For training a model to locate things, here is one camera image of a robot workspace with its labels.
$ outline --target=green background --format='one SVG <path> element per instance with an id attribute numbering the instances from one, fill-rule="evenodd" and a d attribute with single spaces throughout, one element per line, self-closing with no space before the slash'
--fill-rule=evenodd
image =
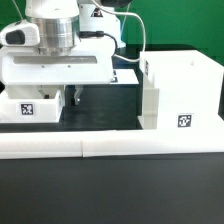
<path id="1" fill-rule="evenodd" d="M 11 0 L 0 0 L 0 29 L 19 20 Z M 17 0 L 24 14 L 25 0 Z M 142 18 L 148 44 L 187 44 L 224 65 L 224 0 L 133 0 L 130 11 Z M 123 40 L 141 43 L 141 28 L 128 18 Z"/>

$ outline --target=white robot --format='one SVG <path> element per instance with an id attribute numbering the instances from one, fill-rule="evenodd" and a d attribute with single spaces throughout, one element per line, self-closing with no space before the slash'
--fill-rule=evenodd
<path id="1" fill-rule="evenodd" d="M 0 33 L 0 80 L 5 85 L 0 123 L 58 122 L 66 85 L 76 85 L 78 100 L 82 85 L 110 83 L 111 56 L 115 46 L 124 45 L 120 22 L 93 3 L 120 7 L 129 2 L 27 0 L 26 20 Z M 81 33 L 100 38 L 82 39 Z"/>

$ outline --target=black surface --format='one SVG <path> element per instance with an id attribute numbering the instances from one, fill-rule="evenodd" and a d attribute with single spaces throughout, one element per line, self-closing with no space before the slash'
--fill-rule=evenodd
<path id="1" fill-rule="evenodd" d="M 6 34 L 6 42 L 10 45 L 23 45 L 25 40 L 26 37 L 22 30 L 15 30 Z"/>
<path id="2" fill-rule="evenodd" d="M 221 224 L 224 154 L 0 161 L 1 224 Z"/>

